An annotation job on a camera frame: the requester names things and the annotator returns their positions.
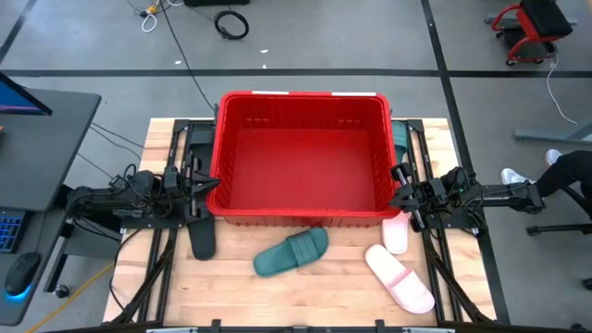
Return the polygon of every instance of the red stool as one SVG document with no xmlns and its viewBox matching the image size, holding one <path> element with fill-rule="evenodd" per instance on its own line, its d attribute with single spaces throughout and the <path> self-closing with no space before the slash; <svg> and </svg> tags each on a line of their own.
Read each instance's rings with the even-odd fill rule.
<svg viewBox="0 0 592 333">
<path fill-rule="evenodd" d="M 515 10 L 518 26 L 498 26 L 504 14 Z M 572 33 L 567 21 L 553 0 L 522 0 L 518 5 L 508 6 L 491 23 L 491 29 L 498 31 L 497 38 L 504 37 L 510 48 L 506 65 L 518 62 L 540 64 L 544 59 L 554 57 L 557 47 L 552 43 Z"/>
</svg>

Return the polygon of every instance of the caster wheel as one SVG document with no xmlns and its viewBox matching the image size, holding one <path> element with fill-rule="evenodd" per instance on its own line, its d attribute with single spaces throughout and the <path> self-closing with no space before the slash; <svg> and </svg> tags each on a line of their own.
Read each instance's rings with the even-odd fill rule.
<svg viewBox="0 0 592 333">
<path fill-rule="evenodd" d="M 528 236 L 540 235 L 540 231 L 538 230 L 537 227 L 528 227 L 528 228 L 526 228 L 526 233 L 528 234 Z"/>
<path fill-rule="evenodd" d="M 67 298 L 70 295 L 70 290 L 64 285 L 55 286 L 54 295 L 59 299 Z"/>
<path fill-rule="evenodd" d="M 587 290 L 592 291 L 592 278 L 587 278 L 585 280 L 582 280 L 582 285 L 584 286 L 584 288 L 586 288 Z"/>
</svg>

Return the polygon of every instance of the red plastic basket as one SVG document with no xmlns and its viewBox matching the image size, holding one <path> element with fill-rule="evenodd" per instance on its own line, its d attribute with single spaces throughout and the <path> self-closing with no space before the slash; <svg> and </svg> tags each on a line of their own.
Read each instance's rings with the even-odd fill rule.
<svg viewBox="0 0 592 333">
<path fill-rule="evenodd" d="M 231 92 L 212 158 L 208 208 L 231 224 L 372 227 L 400 211 L 389 103 L 375 93 Z"/>
</svg>

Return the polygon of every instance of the keyboard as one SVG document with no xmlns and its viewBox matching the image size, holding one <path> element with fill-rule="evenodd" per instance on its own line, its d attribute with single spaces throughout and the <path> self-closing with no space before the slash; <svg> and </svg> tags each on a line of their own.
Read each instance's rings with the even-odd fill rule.
<svg viewBox="0 0 592 333">
<path fill-rule="evenodd" d="M 14 253 L 29 223 L 27 212 L 0 208 L 0 253 Z"/>
</svg>

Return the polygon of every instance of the cable coil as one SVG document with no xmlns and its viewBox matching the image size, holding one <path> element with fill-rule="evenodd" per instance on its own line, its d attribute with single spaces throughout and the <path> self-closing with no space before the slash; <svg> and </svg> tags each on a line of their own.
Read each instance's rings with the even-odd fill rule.
<svg viewBox="0 0 592 333">
<path fill-rule="evenodd" d="M 226 30 L 226 28 L 220 27 L 220 24 L 219 24 L 220 20 L 226 16 L 233 16 L 233 17 L 237 18 L 240 22 L 242 22 L 242 25 L 244 26 L 244 32 L 240 35 L 234 35 L 234 34 L 228 32 Z M 217 13 L 214 16 L 214 26 L 216 27 L 216 31 L 218 31 L 218 33 L 220 34 L 220 36 L 222 36 L 222 38 L 225 38 L 225 39 L 228 39 L 231 41 L 243 39 L 246 35 L 249 34 L 249 22 L 247 22 L 247 19 L 243 15 L 235 12 L 234 10 L 223 10 L 223 11 Z"/>
</svg>

